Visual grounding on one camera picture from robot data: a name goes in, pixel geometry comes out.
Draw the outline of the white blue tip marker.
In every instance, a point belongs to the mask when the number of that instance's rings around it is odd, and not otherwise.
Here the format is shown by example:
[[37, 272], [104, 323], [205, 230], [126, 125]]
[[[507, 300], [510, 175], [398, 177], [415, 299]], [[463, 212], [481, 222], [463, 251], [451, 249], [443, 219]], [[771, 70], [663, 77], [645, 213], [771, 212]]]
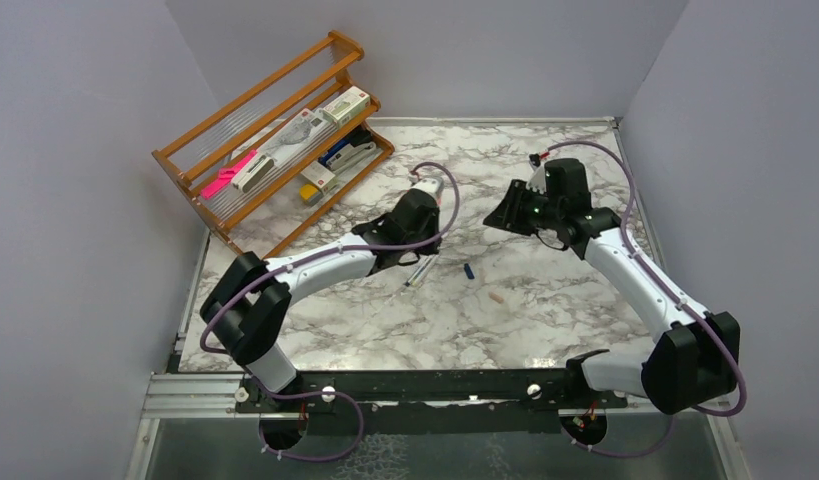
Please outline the white blue tip marker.
[[438, 258], [439, 258], [438, 255], [431, 255], [426, 257], [423, 261], [419, 263], [419, 266], [416, 268], [416, 270], [403, 283], [403, 286], [411, 287], [413, 285], [416, 285], [419, 281], [423, 279], [423, 277], [427, 274], [429, 269], [435, 264]]

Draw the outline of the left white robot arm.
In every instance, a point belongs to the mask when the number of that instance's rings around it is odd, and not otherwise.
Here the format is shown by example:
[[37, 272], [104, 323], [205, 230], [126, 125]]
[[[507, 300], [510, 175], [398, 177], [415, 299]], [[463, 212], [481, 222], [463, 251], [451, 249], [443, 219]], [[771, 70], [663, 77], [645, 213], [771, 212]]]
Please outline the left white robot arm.
[[200, 316], [225, 353], [262, 383], [270, 407], [287, 410], [299, 397], [298, 371], [278, 344], [289, 308], [338, 283], [408, 266], [409, 255], [437, 253], [443, 189], [439, 177], [422, 180], [391, 211], [302, 254], [263, 260], [246, 252], [233, 260]]

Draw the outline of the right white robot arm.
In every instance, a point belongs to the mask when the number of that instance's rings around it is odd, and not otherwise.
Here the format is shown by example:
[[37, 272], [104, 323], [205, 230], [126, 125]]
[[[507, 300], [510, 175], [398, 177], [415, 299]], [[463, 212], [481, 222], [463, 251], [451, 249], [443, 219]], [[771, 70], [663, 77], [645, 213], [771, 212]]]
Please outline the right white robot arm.
[[598, 350], [570, 359], [561, 383], [570, 404], [585, 407], [602, 391], [617, 391], [675, 414], [739, 387], [737, 320], [681, 293], [613, 210], [593, 206], [579, 160], [550, 160], [535, 168], [529, 181], [512, 181], [483, 223], [524, 236], [553, 231], [564, 248], [615, 287], [654, 341], [647, 354]]

